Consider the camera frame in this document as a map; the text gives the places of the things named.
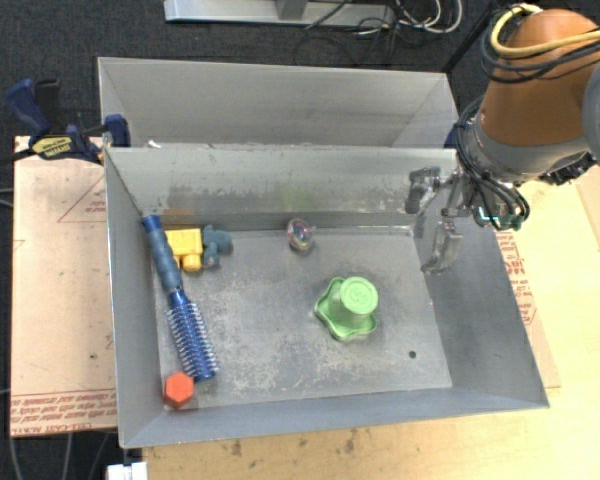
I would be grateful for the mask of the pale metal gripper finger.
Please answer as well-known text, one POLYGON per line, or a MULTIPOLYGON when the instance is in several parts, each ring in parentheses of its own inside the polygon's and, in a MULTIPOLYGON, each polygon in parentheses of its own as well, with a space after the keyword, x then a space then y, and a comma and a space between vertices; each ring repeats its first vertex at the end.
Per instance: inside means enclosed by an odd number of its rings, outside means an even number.
POLYGON ((462 241, 463 234, 457 230, 453 220, 440 221, 436 225, 431 256, 421 270, 425 273, 441 273, 450 269, 459 256, 462 241))
POLYGON ((407 214, 418 214, 433 198, 441 183, 438 166, 424 167, 409 174, 409 191, 405 200, 407 214))

